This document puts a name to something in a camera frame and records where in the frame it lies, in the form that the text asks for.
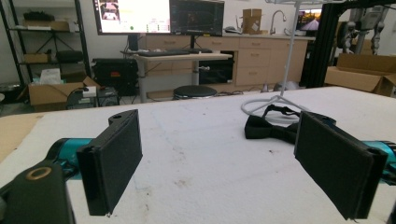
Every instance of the tan cardboard box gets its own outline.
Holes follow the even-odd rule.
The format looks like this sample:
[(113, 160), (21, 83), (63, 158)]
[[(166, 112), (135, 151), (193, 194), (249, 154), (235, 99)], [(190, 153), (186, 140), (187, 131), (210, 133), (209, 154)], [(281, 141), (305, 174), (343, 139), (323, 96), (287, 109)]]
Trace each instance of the tan cardboard box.
[(328, 67), (325, 84), (391, 96), (396, 86), (396, 57), (340, 54)]
[(23, 21), (23, 25), (50, 27), (54, 31), (70, 31), (67, 21)]
[(243, 10), (243, 34), (260, 35), (262, 24), (262, 10), (259, 8), (249, 8)]
[(30, 104), (35, 108), (35, 112), (65, 110), (67, 97), (73, 90), (84, 86), (100, 87), (83, 72), (61, 75), (61, 79), (65, 79), (66, 83), (29, 85)]
[(23, 54), (26, 63), (47, 63), (50, 61), (50, 54), (45, 53), (27, 53)]

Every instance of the faucet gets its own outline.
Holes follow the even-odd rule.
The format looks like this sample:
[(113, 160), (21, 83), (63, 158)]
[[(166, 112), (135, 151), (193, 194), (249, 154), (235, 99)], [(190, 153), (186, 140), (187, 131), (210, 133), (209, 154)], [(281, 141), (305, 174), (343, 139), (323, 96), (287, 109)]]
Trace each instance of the faucet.
[(271, 20), (270, 35), (273, 35), (273, 34), (275, 33), (275, 31), (276, 31), (276, 30), (275, 30), (275, 27), (274, 27), (274, 17), (275, 17), (275, 14), (278, 13), (278, 12), (281, 12), (281, 13), (283, 14), (283, 21), (286, 21), (285, 13), (283, 13), (282, 10), (277, 10), (276, 12), (274, 12), (273, 18), (272, 18), (272, 20)]

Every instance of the bow tie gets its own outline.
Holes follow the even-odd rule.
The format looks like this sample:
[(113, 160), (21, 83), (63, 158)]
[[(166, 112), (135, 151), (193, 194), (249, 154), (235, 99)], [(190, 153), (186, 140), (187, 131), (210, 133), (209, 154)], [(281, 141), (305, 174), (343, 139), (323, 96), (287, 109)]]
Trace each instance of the bow tie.
[(288, 143), (295, 144), (298, 123), (292, 123), (288, 127), (273, 125), (265, 118), (250, 115), (245, 125), (246, 139), (277, 138)]
[[(295, 144), (299, 122), (292, 123), (288, 127), (273, 125), (265, 119), (265, 116), (268, 114), (269, 111), (277, 111), (286, 116), (300, 117), (299, 112), (295, 112), (294, 110), (286, 106), (281, 107), (276, 105), (268, 105), (262, 117), (258, 117), (254, 115), (250, 115), (248, 117), (247, 123), (245, 125), (246, 139), (260, 139), (260, 138), (271, 137), (271, 138), (277, 138), (283, 140), (288, 143)], [(335, 125), (335, 119), (331, 119), (327, 116), (323, 116), (312, 112), (310, 114)]]

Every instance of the computer monitor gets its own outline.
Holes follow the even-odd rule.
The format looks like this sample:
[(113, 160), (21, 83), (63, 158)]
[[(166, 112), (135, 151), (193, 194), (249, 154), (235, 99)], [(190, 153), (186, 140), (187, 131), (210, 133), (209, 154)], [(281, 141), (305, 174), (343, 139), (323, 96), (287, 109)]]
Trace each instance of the computer monitor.
[(191, 35), (191, 47), (195, 35), (222, 36), (224, 1), (169, 0), (171, 33)]
[(170, 33), (169, 0), (93, 0), (99, 35)]
[(320, 22), (321, 9), (300, 10), (296, 30), (306, 31), (306, 35), (315, 36)]

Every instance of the black stool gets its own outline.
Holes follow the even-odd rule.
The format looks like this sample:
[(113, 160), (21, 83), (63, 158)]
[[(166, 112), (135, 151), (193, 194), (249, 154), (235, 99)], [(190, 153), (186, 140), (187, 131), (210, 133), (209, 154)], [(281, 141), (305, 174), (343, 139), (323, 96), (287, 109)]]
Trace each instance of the black stool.
[(203, 99), (213, 97), (218, 92), (207, 86), (181, 86), (174, 89), (174, 100)]

